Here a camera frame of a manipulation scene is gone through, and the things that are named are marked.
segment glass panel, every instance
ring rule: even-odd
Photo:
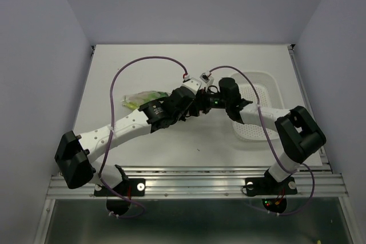
[[[256,211],[247,199],[142,202],[145,215],[117,220],[102,200],[57,201],[46,243],[352,243],[337,198],[315,198],[290,217]],[[288,199],[287,210],[304,202]]]

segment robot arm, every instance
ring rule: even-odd
[[[212,83],[212,78],[203,74],[201,79]],[[199,116],[210,109],[225,109],[235,122],[262,126],[258,105],[241,98],[238,85],[233,78],[222,78],[217,93],[201,90],[189,114]],[[301,106],[292,110],[261,107],[262,120],[266,128],[278,132],[284,152],[261,178],[247,178],[255,186],[248,190],[249,196],[277,194],[289,181],[291,174],[313,153],[326,143],[326,138],[308,111]]]
[[[101,164],[96,160],[106,151],[111,130],[110,149],[140,135],[167,128],[184,116],[200,88],[201,82],[191,78],[173,90],[169,97],[141,105],[138,110],[116,121],[113,129],[107,125],[78,136],[72,131],[64,134],[55,161],[67,186],[75,189],[88,182],[100,184],[96,172]],[[111,187],[118,185],[122,177],[118,166],[105,166],[103,178]]]

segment small connector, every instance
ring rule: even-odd
[[[205,82],[206,88],[211,86],[213,84],[214,78],[211,76],[211,72],[207,71],[203,74],[201,74],[200,79]]]
[[[188,81],[190,80],[190,75],[189,74],[184,74],[183,75],[183,81]]]

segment plastic bag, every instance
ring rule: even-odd
[[[125,95],[122,100],[122,105],[128,109],[135,110],[151,100],[168,97],[169,95],[169,93],[164,91],[143,91],[138,94]]]

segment gray wall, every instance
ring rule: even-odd
[[[68,0],[96,43],[295,43],[320,0]]]
[[[366,228],[366,0],[322,0],[295,47],[327,155]]]
[[[90,45],[67,0],[0,0],[0,242],[32,243]]]

